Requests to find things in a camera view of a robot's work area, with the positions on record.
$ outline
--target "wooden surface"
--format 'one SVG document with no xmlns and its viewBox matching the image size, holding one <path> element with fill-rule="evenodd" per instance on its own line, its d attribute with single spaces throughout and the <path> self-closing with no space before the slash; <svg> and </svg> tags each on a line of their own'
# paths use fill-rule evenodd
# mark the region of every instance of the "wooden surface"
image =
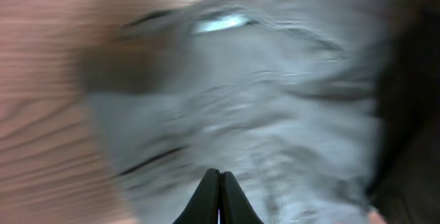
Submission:
<svg viewBox="0 0 440 224">
<path fill-rule="evenodd" d="M 0 223 L 135 222 L 87 125 L 76 51 L 193 1 L 0 0 Z"/>
</svg>

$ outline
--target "black pointed object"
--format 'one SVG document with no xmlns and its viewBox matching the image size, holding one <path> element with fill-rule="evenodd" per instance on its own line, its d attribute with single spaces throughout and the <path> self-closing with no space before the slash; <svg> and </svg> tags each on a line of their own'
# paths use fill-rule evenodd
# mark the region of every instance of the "black pointed object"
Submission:
<svg viewBox="0 0 440 224">
<path fill-rule="evenodd" d="M 221 174 L 220 219 L 227 224 L 263 224 L 231 172 Z"/>
<path fill-rule="evenodd" d="M 231 172 L 208 169 L 174 224 L 263 224 Z"/>
<path fill-rule="evenodd" d="M 220 172 L 213 168 L 208 169 L 174 224 L 217 224 L 219 189 Z"/>
</svg>

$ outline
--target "gray fabric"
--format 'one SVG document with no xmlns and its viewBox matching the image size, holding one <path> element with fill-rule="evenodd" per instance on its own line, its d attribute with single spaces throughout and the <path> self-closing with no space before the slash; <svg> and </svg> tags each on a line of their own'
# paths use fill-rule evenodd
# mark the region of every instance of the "gray fabric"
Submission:
<svg viewBox="0 0 440 224">
<path fill-rule="evenodd" d="M 141 223 L 172 223 L 211 167 L 236 175 L 264 223 L 366 223 L 382 136 L 375 86 L 397 8 L 205 0 L 128 27 L 140 42 L 121 43 L 140 49 L 98 50 L 104 65 L 89 54 L 93 122 Z M 231 11 L 253 22 L 191 32 Z"/>
</svg>

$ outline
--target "wrinkled fabric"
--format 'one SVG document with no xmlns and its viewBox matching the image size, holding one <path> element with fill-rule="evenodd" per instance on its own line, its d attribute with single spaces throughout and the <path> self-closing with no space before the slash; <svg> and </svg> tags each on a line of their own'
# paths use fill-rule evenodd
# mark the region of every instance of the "wrinkled fabric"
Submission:
<svg viewBox="0 0 440 224">
<path fill-rule="evenodd" d="M 126 27 L 129 45 L 98 50 L 101 66 L 88 54 L 93 123 L 140 222 L 172 223 L 218 168 L 264 223 L 366 223 L 384 134 L 376 86 L 398 9 L 205 0 Z M 225 13 L 250 22 L 193 32 Z"/>
</svg>

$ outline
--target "black object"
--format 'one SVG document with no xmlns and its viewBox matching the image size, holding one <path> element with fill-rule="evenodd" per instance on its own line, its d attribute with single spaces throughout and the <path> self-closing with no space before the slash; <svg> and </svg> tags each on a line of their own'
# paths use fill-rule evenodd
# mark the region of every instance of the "black object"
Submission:
<svg viewBox="0 0 440 224">
<path fill-rule="evenodd" d="M 231 172 L 208 169 L 174 224 L 263 224 Z"/>
<path fill-rule="evenodd" d="M 122 28 L 139 25 L 139 24 L 141 24 L 141 23 L 143 23 L 143 22 L 145 22 L 147 20 L 163 17 L 163 16 L 166 16 L 166 15 L 172 14 L 172 13 L 174 13 L 176 11 L 177 10 L 158 10 L 158 11 L 154 11 L 154 12 L 145 14 L 145 15 L 141 16 L 140 18 L 137 18 L 134 21 L 131 21 L 128 24 L 123 25 Z"/>
</svg>

